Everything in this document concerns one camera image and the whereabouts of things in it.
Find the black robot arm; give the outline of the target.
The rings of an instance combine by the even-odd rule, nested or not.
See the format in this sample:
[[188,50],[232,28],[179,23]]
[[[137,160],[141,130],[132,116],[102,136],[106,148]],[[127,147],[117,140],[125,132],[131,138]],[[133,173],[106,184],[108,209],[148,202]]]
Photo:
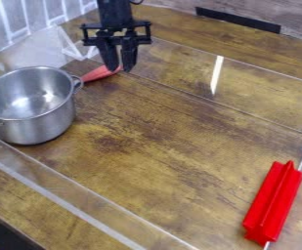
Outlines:
[[82,44],[94,46],[104,65],[113,71],[119,65],[129,72],[137,62],[140,45],[151,43],[151,22],[132,17],[133,0],[96,0],[98,23],[82,23]]

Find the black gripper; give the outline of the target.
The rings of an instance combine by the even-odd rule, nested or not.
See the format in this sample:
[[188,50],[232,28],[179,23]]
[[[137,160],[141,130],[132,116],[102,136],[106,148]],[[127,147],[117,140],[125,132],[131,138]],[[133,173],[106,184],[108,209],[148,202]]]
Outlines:
[[104,27],[100,23],[82,23],[80,30],[84,35],[84,45],[96,46],[109,71],[119,66],[116,46],[121,44],[123,70],[129,72],[137,60],[137,45],[151,43],[151,22],[132,21],[115,27]]

